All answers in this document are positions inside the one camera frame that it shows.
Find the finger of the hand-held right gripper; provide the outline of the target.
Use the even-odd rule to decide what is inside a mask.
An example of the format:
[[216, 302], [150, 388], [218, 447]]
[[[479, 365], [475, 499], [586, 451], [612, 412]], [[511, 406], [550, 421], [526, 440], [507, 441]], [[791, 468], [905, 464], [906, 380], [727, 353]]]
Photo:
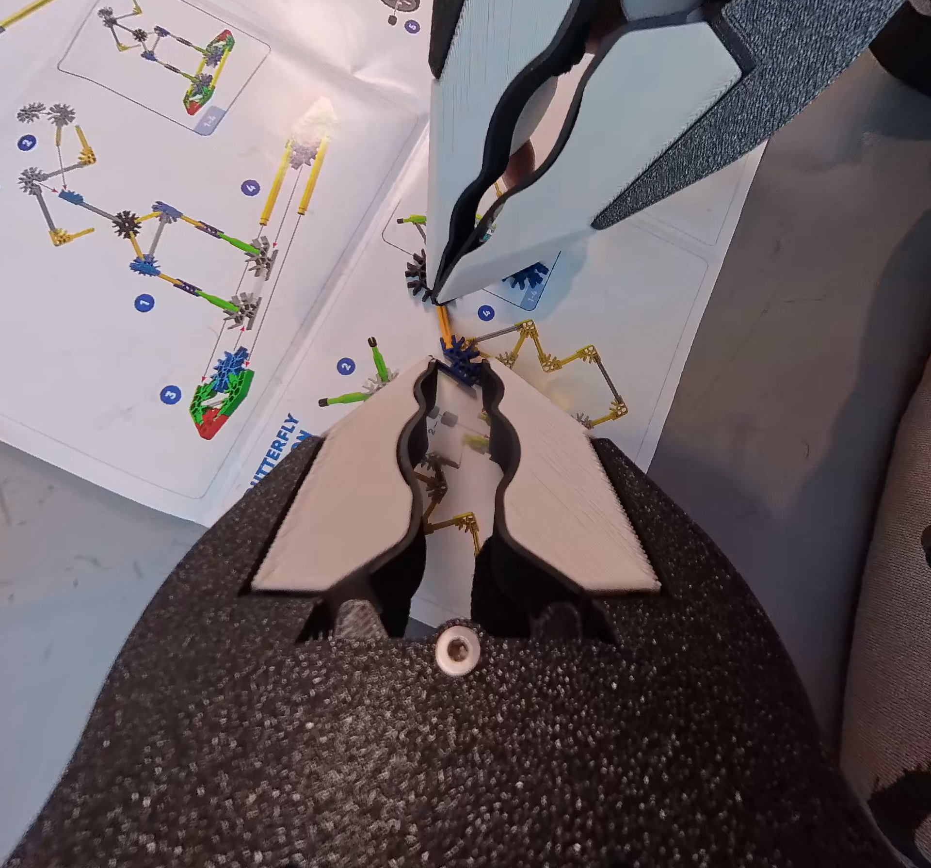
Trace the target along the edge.
[[[552, 152], [495, 200], [488, 218], [479, 222], [476, 212], [479, 246], [464, 260], [470, 273], [496, 274], [485, 286], [584, 237], [595, 216], [741, 78], [701, 13], [702, 0], [619, 1], [624, 20], [600, 37]], [[581, 56], [598, 19], [596, 0]], [[529, 141], [559, 76], [576, 63], [529, 102], [510, 157]]]
[[521, 114], [581, 56], [596, 0], [433, 0], [426, 283], [435, 302], [483, 288], [476, 212], [504, 173]]

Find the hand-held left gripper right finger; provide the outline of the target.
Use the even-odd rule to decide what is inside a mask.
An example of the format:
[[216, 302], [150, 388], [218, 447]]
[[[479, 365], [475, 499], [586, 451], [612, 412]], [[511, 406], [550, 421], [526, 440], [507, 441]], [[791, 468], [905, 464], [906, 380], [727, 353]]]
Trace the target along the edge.
[[656, 597], [662, 581], [586, 429], [501, 362], [482, 366], [491, 458], [502, 472], [484, 548], [490, 630], [607, 634], [599, 600]]

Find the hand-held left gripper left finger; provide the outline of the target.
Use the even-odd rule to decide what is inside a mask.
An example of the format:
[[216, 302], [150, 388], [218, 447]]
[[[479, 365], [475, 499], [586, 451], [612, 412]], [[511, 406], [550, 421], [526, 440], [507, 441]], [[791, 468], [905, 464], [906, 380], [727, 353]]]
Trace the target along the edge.
[[333, 425], [291, 497], [254, 594], [313, 595], [331, 627], [350, 600], [404, 633], [425, 571], [423, 497], [414, 468], [427, 447], [436, 361], [423, 360]]

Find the blue plastic connector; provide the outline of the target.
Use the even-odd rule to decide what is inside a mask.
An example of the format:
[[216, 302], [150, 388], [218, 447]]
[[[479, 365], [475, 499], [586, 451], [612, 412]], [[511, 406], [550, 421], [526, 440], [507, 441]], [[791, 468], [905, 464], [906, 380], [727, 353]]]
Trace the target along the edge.
[[550, 267], [535, 263], [502, 280], [503, 296], [520, 307], [535, 307], [546, 285]]
[[449, 342], [440, 342], [444, 366], [451, 375], [464, 384], [474, 386], [482, 378], [482, 354], [473, 340], [452, 336]]

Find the white instruction sheet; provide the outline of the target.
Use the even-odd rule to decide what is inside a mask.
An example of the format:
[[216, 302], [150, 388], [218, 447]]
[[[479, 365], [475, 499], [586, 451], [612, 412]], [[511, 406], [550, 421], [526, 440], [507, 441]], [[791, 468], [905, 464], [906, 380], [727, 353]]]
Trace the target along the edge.
[[433, 0], [2, 0], [2, 440], [209, 524], [437, 353]]

